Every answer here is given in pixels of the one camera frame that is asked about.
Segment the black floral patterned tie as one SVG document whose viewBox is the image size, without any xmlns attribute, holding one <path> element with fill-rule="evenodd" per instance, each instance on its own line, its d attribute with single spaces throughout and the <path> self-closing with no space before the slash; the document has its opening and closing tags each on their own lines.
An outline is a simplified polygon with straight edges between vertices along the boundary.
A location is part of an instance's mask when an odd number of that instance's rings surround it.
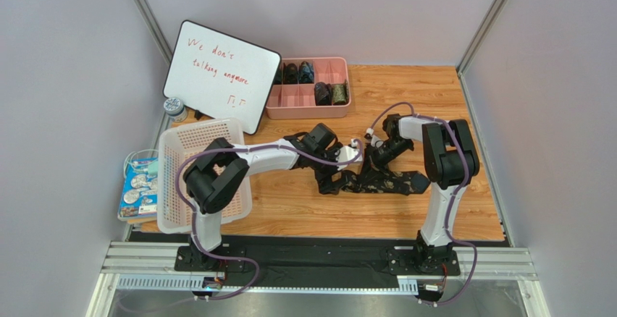
<svg viewBox="0 0 617 317">
<path fill-rule="evenodd" d="M 423 194 L 429 187 L 430 181 L 422 173 L 418 171 L 411 172 L 384 172 L 385 191 L 384 194 L 398 195 L 414 195 Z M 355 193 L 354 187 L 356 183 L 357 173 L 350 170 L 344 170 L 342 173 L 343 186 L 341 191 L 347 193 Z M 381 194 L 381 193 L 364 193 L 364 194 Z"/>
</svg>

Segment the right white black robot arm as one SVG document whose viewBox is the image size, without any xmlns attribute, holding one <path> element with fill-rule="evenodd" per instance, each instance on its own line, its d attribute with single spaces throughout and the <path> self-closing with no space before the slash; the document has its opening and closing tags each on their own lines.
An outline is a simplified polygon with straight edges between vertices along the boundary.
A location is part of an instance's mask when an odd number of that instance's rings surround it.
<svg viewBox="0 0 617 317">
<path fill-rule="evenodd" d="M 391 114 L 382 123 L 387 139 L 371 140 L 356 178 L 360 193 L 401 195 L 431 192 L 427 217 L 418 232 L 411 262 L 417 271 L 432 273 L 454 258 L 452 235 L 461 198 L 479 172 L 480 163 L 469 124 L 419 114 Z M 424 173 L 394 172 L 391 161 L 415 143 L 424 152 Z"/>
</svg>

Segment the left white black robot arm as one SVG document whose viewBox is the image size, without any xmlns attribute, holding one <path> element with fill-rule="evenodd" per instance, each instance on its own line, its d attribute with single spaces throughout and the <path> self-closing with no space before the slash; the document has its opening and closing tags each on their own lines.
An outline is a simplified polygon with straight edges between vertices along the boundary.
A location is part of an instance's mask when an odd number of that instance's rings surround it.
<svg viewBox="0 0 617 317">
<path fill-rule="evenodd" d="M 222 243 L 222 211 L 247 177 L 311 168 L 318 181 L 331 183 L 332 175 L 361 159 L 361 154 L 357 146 L 339 143 L 324 124 L 261 145 L 235 145 L 225 138 L 213 140 L 204 151 L 184 160 L 175 172 L 175 190 L 191 212 L 193 246 L 213 256 Z"/>
</svg>

